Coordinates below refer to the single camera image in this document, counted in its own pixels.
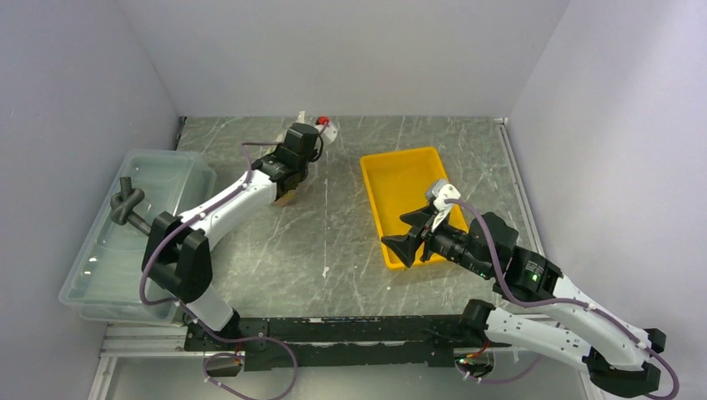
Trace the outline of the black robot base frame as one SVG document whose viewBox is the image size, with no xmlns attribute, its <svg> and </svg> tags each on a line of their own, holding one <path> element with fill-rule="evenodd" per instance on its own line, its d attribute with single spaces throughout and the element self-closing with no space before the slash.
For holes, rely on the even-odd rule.
<svg viewBox="0 0 707 400">
<path fill-rule="evenodd" d="M 191 322 L 188 352 L 228 352 L 242 357 L 247 372 L 275 368 L 424 364 L 451 368 L 462 357 L 488 356 L 499 343 L 461 323 L 459 315 L 370 317 L 243 317 L 239 343 L 212 337 Z"/>
</svg>

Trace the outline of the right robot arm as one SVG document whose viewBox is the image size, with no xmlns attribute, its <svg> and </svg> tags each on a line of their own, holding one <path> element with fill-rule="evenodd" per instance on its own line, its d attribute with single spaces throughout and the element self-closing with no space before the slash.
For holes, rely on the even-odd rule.
<svg viewBox="0 0 707 400">
<path fill-rule="evenodd" d="M 513 305 L 534 308 L 558 323 L 533 322 L 472 299 L 459 324 L 468 345 L 486 341 L 528 349 L 587 373 L 597 388 L 620 398 L 659 399 L 661 373 L 667 372 L 672 388 L 664 398 L 675 398 L 679 379 L 660 355 L 665 334 L 635 327 L 600 306 L 548 258 L 517 245 L 517 232 L 496 214 L 447 200 L 400 219 L 408 232 L 381 242 L 405 267 L 439 255 L 493 280 L 494 291 Z"/>
</svg>

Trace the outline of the clear polka-dot zip bag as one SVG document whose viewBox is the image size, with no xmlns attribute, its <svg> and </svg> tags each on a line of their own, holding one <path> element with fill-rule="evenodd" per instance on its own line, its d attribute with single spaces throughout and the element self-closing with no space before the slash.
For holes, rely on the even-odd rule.
<svg viewBox="0 0 707 400">
<path fill-rule="evenodd" d="M 307 197 L 307 189 L 298 187 L 294 190 L 286 192 L 282 197 L 276 199 L 272 205 L 274 207 L 297 207 Z"/>
</svg>

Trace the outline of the yellow plastic tray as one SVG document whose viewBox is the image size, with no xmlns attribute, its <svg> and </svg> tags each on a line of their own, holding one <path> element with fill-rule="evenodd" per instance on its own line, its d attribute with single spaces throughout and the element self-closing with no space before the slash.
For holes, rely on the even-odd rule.
<svg viewBox="0 0 707 400">
<path fill-rule="evenodd" d="M 401 222 L 399 216 L 429 204 L 425 193 L 439 179 L 451 183 L 434 147 L 366 155 L 361 157 L 360 166 L 380 238 L 406 234 L 409 225 Z M 446 222 L 468 230 L 462 211 L 455 205 Z"/>
</svg>

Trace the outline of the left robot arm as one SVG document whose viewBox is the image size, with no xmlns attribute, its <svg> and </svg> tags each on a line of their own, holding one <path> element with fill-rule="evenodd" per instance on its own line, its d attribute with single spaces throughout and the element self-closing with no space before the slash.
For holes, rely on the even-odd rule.
<svg viewBox="0 0 707 400">
<path fill-rule="evenodd" d="M 178 303 L 207 328 L 207 340 L 217 349 L 232 348 L 243 336 L 241 317 L 213 286 L 211 252 L 245 218 L 292 193 L 337 135 L 338 127 L 325 117 L 315 124 L 295 122 L 223 191 L 179 215 L 155 217 L 143 256 L 142 303 L 151 303 L 144 287 L 155 283 L 168 293 L 167 302 Z"/>
</svg>

